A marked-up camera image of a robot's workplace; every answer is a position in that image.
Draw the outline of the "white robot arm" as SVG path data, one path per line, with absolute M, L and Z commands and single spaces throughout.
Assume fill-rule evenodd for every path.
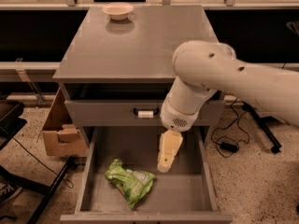
M 157 169 L 171 169 L 188 131 L 203 104 L 216 91 L 271 113 L 276 119 L 299 126 L 299 73 L 238 60 L 224 43 L 192 40 L 178 46 L 172 57 L 175 81 L 166 95 L 160 118 L 166 132 L 159 144 Z

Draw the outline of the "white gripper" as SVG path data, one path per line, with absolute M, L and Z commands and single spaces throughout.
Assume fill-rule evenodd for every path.
M 172 166 L 175 156 L 182 144 L 182 132 L 188 131 L 198 118 L 199 112 L 186 115 L 178 112 L 165 99 L 160 112 L 160 119 L 167 129 L 160 137 L 157 169 L 161 173 L 167 173 Z

